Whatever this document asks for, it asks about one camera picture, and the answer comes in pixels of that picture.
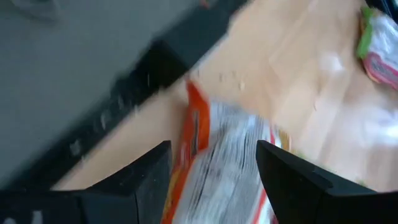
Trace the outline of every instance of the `food package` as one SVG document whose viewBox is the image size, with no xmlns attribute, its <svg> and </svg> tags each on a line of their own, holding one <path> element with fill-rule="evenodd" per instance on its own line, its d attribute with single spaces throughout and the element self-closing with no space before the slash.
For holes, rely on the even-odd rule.
<svg viewBox="0 0 398 224">
<path fill-rule="evenodd" d="M 398 26 L 377 9 L 363 7 L 356 55 L 373 81 L 398 89 Z"/>
<path fill-rule="evenodd" d="M 257 140 L 289 137 L 238 106 L 207 101 L 188 81 L 189 107 L 162 223 L 277 223 L 256 164 Z"/>
</svg>

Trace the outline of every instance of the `gray surface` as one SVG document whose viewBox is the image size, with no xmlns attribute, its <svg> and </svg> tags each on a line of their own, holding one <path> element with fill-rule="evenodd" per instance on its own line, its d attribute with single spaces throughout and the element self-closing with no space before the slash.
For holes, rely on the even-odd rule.
<svg viewBox="0 0 398 224">
<path fill-rule="evenodd" d="M 57 22 L 0 2 L 0 185 L 106 96 L 195 0 L 59 0 Z"/>
</svg>

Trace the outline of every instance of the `light wood surface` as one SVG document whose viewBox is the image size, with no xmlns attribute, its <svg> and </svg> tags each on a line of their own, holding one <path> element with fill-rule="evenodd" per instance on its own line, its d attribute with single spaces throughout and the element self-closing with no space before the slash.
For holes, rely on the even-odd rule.
<svg viewBox="0 0 398 224">
<path fill-rule="evenodd" d="M 295 153 L 378 191 L 398 189 L 398 94 L 354 57 L 361 0 L 255 0 L 190 75 L 287 131 Z M 111 175 L 163 140 L 178 146 L 184 81 L 132 113 L 56 189 Z"/>
</svg>

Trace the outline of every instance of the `wooden floor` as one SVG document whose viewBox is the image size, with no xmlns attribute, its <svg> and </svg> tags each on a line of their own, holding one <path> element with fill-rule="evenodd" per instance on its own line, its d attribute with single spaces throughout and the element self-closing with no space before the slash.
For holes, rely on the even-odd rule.
<svg viewBox="0 0 398 224">
<path fill-rule="evenodd" d="M 362 4 L 255 0 L 190 75 L 209 96 L 279 125 L 305 159 L 372 189 L 397 190 L 398 94 L 371 82 L 354 57 Z M 163 140 L 176 148 L 184 88 L 182 80 L 152 97 L 56 188 L 87 187 Z"/>
</svg>

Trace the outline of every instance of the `snack bag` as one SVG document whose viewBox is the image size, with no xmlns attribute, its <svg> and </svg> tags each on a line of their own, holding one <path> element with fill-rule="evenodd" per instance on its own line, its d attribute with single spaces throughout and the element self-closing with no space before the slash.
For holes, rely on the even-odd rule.
<svg viewBox="0 0 398 224">
<path fill-rule="evenodd" d="M 356 51 L 369 78 L 398 89 L 398 26 L 377 9 L 363 7 Z"/>
<path fill-rule="evenodd" d="M 284 149 L 289 137 L 237 106 L 207 101 L 188 81 L 189 107 L 162 223 L 275 223 L 262 186 L 256 144 Z"/>
</svg>

